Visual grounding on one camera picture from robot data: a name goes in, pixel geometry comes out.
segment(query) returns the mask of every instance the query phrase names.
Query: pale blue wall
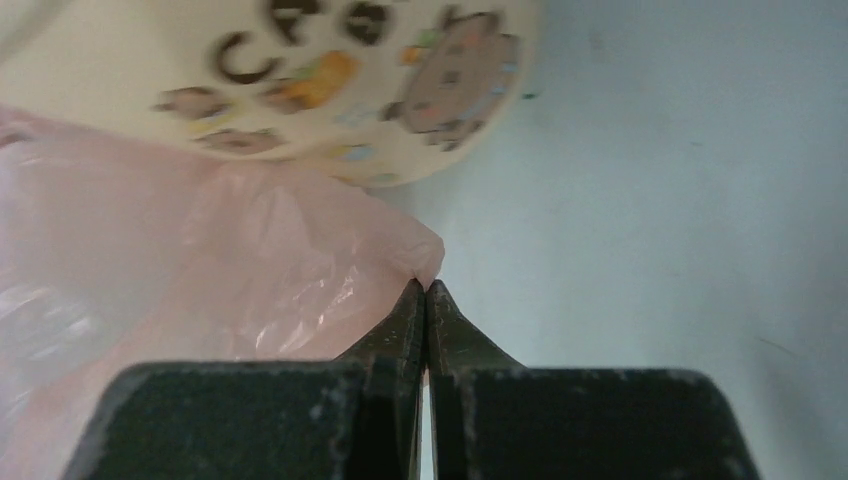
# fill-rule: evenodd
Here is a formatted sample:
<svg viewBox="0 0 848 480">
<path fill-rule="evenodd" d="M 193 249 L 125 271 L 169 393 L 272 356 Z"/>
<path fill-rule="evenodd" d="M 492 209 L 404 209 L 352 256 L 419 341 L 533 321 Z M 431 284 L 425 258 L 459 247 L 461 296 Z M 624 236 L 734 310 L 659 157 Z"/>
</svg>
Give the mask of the pale blue wall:
<svg viewBox="0 0 848 480">
<path fill-rule="evenodd" d="M 521 361 L 705 371 L 765 478 L 848 478 L 848 2 L 547 19 L 544 93 L 377 195 L 444 237 L 443 279 Z"/>
</svg>

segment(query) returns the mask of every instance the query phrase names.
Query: plastic bag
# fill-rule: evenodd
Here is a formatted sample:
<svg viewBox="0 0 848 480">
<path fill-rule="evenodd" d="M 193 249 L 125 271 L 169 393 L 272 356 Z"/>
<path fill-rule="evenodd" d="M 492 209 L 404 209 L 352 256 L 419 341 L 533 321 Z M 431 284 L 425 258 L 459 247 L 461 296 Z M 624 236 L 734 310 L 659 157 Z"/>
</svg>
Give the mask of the plastic bag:
<svg viewBox="0 0 848 480">
<path fill-rule="evenodd" d="M 443 254 L 316 172 L 0 110 L 0 479 L 57 478 L 124 367 L 334 357 Z"/>
</svg>

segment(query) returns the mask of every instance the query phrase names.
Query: white wall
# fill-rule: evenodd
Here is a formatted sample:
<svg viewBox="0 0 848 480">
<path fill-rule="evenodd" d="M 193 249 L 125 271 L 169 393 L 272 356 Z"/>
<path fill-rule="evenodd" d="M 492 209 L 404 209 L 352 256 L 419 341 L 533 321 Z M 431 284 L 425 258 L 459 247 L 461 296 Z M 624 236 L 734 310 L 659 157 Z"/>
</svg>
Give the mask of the white wall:
<svg viewBox="0 0 848 480">
<path fill-rule="evenodd" d="M 542 95 L 377 195 L 519 360 L 702 370 L 764 478 L 848 478 L 848 2 L 548 9 Z"/>
</svg>

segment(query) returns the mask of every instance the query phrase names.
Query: blue surface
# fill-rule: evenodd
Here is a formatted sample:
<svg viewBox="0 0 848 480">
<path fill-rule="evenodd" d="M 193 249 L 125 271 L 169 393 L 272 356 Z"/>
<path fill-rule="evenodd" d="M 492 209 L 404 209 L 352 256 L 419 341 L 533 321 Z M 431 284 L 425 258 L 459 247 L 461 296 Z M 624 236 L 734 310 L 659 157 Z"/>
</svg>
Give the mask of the blue surface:
<svg viewBox="0 0 848 480">
<path fill-rule="evenodd" d="M 764 478 L 848 478 L 848 2 L 548 10 L 541 95 L 375 194 L 518 360 L 704 371 Z"/>
</svg>

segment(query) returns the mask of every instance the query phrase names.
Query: pink plastic bag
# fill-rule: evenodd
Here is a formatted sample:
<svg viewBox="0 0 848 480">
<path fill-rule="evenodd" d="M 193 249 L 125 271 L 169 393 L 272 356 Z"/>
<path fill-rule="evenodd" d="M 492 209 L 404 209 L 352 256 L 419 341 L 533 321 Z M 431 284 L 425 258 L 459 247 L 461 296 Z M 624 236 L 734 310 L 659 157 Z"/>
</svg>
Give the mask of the pink plastic bag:
<svg viewBox="0 0 848 480">
<path fill-rule="evenodd" d="M 124 367 L 332 358 L 443 255 L 315 172 L 0 110 L 0 479 L 58 478 Z"/>
</svg>

